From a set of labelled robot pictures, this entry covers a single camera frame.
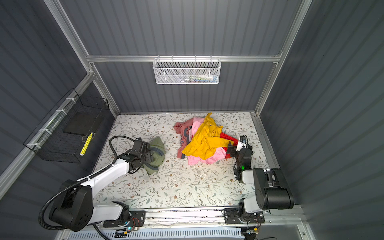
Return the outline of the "light pink cloth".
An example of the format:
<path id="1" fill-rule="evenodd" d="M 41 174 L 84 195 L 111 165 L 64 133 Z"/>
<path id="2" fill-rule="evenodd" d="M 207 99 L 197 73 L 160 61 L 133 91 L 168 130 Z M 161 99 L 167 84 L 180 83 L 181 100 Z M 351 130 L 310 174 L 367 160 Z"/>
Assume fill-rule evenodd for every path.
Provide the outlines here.
<path id="1" fill-rule="evenodd" d="M 200 125 L 203 122 L 204 122 L 204 118 L 200 118 L 200 117 L 194 117 L 193 118 L 193 125 L 189 131 L 190 142 L 192 141 L 193 137 L 195 136 L 196 132 L 198 131 Z M 200 162 L 206 163 L 206 164 L 214 164 L 220 160 L 225 159 L 225 157 L 226 157 L 226 152 L 225 152 L 224 148 L 217 148 L 215 154 L 206 160 L 202 160 L 199 157 L 188 156 L 188 163 L 191 166 L 196 165 Z"/>

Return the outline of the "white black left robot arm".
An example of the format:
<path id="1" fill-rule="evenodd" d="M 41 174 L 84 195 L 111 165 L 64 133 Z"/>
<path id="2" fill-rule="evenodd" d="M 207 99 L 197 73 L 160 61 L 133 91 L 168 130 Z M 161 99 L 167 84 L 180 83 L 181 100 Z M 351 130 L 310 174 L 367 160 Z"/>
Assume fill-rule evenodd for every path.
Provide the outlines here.
<path id="1" fill-rule="evenodd" d="M 128 205 L 113 201 L 110 204 L 94 204 L 94 197 L 116 179 L 136 173 L 143 165 L 153 160 L 150 144 L 141 138 L 125 139 L 133 146 L 117 154 L 111 137 L 109 147 L 113 160 L 106 167 L 76 181 L 64 182 L 58 193 L 52 196 L 40 210 L 39 224 L 47 230 L 69 229 L 78 232 L 89 225 L 104 221 L 117 221 L 125 227 L 132 224 Z"/>

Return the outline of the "yellow marker pen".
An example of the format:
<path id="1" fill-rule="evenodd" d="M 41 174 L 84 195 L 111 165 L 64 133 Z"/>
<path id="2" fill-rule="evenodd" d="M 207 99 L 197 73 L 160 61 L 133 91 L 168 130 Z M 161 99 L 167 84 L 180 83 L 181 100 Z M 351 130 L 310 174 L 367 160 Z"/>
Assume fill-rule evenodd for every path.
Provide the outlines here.
<path id="1" fill-rule="evenodd" d="M 84 156 L 86 154 L 87 149 L 88 149 L 88 147 L 92 141 L 93 136 L 94 136 L 94 133 L 90 133 L 89 136 L 87 137 L 87 139 L 83 145 L 83 148 L 80 151 L 80 156 Z"/>

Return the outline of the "olive green cloth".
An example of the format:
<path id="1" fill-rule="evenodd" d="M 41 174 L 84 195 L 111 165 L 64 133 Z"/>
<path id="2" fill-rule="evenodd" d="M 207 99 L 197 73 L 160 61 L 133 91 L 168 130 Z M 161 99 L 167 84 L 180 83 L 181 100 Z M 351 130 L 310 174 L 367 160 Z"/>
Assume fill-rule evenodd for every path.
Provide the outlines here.
<path id="1" fill-rule="evenodd" d="M 152 139 L 149 145 L 150 159 L 143 165 L 148 175 L 157 173 L 165 160 L 166 149 L 160 137 Z"/>

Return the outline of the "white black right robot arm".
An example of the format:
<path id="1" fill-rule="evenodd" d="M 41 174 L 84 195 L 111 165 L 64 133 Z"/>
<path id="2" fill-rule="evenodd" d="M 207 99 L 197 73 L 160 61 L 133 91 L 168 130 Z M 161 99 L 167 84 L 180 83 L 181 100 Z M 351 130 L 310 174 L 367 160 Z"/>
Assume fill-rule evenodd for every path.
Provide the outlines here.
<path id="1" fill-rule="evenodd" d="M 295 205 L 294 196 L 281 169 L 251 168 L 252 150 L 230 150 L 235 158 L 234 175 L 242 184 L 253 186 L 254 191 L 238 203 L 235 217 L 243 223 L 262 223 L 263 211 L 290 210 Z"/>

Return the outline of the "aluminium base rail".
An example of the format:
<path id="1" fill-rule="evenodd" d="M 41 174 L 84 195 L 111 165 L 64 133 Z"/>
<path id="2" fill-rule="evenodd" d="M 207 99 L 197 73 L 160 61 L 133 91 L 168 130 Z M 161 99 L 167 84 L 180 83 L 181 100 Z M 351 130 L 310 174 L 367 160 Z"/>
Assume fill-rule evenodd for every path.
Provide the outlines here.
<path id="1" fill-rule="evenodd" d="M 300 225 L 306 224 L 304 212 L 299 207 L 290 210 L 271 210 L 256 213 L 241 213 L 238 207 L 198 207 L 198 208 L 164 208 L 164 209 L 123 209 L 119 217 L 108 214 L 104 217 L 98 214 L 107 211 L 107 205 L 94 207 L 96 211 L 92 223 L 102 222 L 105 228 L 130 223 L 135 227 L 155 228 L 192 227 L 198 226 L 236 226 L 257 227 L 266 225 Z"/>

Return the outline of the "yellow cloth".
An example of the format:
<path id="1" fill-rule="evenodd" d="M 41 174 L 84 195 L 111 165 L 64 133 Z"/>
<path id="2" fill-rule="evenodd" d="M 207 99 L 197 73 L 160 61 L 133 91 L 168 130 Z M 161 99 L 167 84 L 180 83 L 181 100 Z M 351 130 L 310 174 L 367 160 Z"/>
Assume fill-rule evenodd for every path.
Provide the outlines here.
<path id="1" fill-rule="evenodd" d="M 223 126 L 217 126 L 212 113 L 208 113 L 204 122 L 200 125 L 192 141 L 184 148 L 183 154 L 186 156 L 199 157 L 206 160 L 212 157 L 217 148 L 227 148 L 234 141 L 221 138 Z"/>

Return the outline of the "dusty rose cloth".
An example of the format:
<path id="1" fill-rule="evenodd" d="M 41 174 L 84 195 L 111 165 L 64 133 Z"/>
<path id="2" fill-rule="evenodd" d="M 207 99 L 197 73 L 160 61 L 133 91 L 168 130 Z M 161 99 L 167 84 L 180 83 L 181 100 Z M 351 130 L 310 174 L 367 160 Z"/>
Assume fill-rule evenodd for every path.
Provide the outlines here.
<path id="1" fill-rule="evenodd" d="M 180 143 L 181 147 L 178 149 L 177 157 L 179 159 L 184 159 L 186 157 L 185 154 L 183 154 L 184 148 L 190 143 L 190 130 L 192 129 L 194 119 L 189 119 L 186 122 L 180 123 L 177 122 L 174 125 L 174 130 L 177 134 L 179 134 L 180 137 Z"/>

